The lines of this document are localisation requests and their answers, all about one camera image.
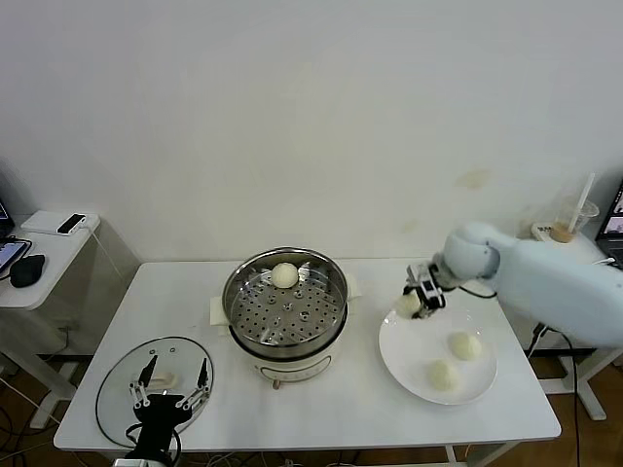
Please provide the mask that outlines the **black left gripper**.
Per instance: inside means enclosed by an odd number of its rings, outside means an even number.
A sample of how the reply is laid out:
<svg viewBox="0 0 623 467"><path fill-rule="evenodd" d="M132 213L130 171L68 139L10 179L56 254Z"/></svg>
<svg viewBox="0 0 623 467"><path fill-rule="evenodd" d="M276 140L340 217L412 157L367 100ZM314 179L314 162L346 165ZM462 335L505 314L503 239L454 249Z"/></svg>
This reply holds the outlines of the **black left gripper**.
<svg viewBox="0 0 623 467"><path fill-rule="evenodd" d="M138 379L128 384L134 406L133 412L140 424L138 441L133 450L134 456L168 456L172 441L175 441L176 454L180 454L181 439L178 426L190 421L192 412L204 404L211 394L211 363L205 357L195 387L187 395L147 396L146 389L157 360L158 356L154 354L141 370Z"/></svg>

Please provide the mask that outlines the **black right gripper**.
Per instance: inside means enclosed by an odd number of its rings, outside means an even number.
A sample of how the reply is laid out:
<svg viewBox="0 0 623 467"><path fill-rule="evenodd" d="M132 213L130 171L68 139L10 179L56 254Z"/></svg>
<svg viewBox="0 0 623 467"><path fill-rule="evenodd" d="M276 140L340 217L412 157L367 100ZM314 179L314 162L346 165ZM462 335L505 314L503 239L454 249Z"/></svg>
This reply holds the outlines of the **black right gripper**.
<svg viewBox="0 0 623 467"><path fill-rule="evenodd" d="M402 292L403 296L408 296L418 290L421 298L438 298L457 288L454 277L448 274L444 268L439 268L434 262L421 262L417 265L409 265L406 268L406 272L407 278ZM411 318L426 319L436 310L435 306L429 307L421 304L412 313Z"/></svg>

